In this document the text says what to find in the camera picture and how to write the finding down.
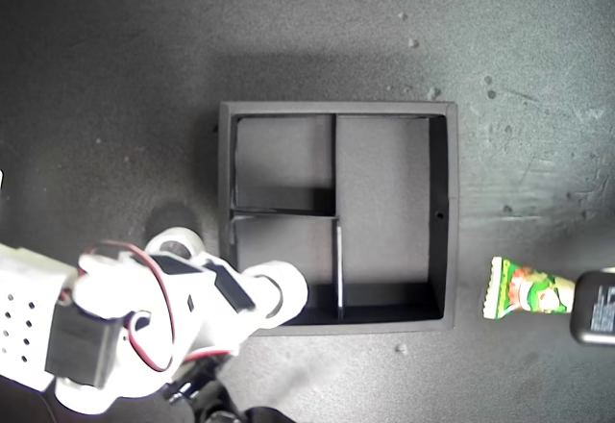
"debris speck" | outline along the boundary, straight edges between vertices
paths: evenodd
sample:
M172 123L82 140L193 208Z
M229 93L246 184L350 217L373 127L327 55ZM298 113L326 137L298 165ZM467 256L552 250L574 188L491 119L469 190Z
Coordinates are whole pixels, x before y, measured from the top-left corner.
M440 94L442 94L440 88L431 87L430 90L427 92L427 99L430 101L435 101Z
M407 346L405 343L400 343L397 346L395 346L395 352L399 353L403 356L407 356Z

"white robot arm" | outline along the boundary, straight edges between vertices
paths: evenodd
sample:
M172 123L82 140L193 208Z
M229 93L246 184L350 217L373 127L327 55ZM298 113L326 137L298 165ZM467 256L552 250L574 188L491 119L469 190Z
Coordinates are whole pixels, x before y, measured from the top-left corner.
M100 252L119 250L114 258ZM185 228L141 251L107 241L79 268L0 245L0 375L85 414L173 381L187 361L236 354L258 329L295 317L308 288L291 264L234 271Z

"red cable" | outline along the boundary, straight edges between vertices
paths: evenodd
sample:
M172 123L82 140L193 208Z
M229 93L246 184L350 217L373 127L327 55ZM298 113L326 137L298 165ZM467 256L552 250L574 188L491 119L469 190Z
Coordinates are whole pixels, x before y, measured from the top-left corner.
M222 355L229 354L229 353L230 351L226 349L212 349L210 351L205 351L203 353L197 352L193 354L188 354L185 357L184 362L197 361L202 358L208 358L209 356L222 356Z
M166 291L164 280L162 279L163 271L160 265L152 257L150 257L147 253L145 253L143 250L138 248L136 245L132 245L132 243L118 242L115 240L103 240L102 242L100 242L99 245L92 247L88 253L92 253L92 254L95 253L96 249L101 245L110 246L110 247L119 247L119 248L122 248L124 250L131 252L133 255L135 255L140 260L141 263L143 263L143 265L145 265L152 272L152 274L156 278L156 281L158 282L160 291L162 292L162 296L164 297L164 303L166 303L166 308L169 313L169 322L171 324L171 348L172 348L173 345L175 344L175 319L173 317L173 311L171 310L171 301ZM152 370L156 372L164 372L168 370L169 367L171 366L171 363L173 362L173 353L171 353L171 357L169 358L169 363L165 367L159 367L147 355L143 347L140 344L138 344L138 342L135 339L134 332L130 328L130 324L128 328L128 340L130 341L131 346L135 350L136 354Z

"black tray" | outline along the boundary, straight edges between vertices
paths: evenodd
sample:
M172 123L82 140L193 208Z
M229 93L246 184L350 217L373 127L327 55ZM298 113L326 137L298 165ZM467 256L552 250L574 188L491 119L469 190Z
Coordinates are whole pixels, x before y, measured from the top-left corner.
M221 256L288 261L309 285L264 334L452 328L455 104L223 103L219 133Z

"candy wrapper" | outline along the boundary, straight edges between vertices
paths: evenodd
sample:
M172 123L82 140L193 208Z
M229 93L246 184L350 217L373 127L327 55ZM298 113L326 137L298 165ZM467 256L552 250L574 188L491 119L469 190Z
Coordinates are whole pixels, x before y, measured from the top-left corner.
M500 319L519 310L547 314L570 312L574 298L574 283L495 257L482 315Z

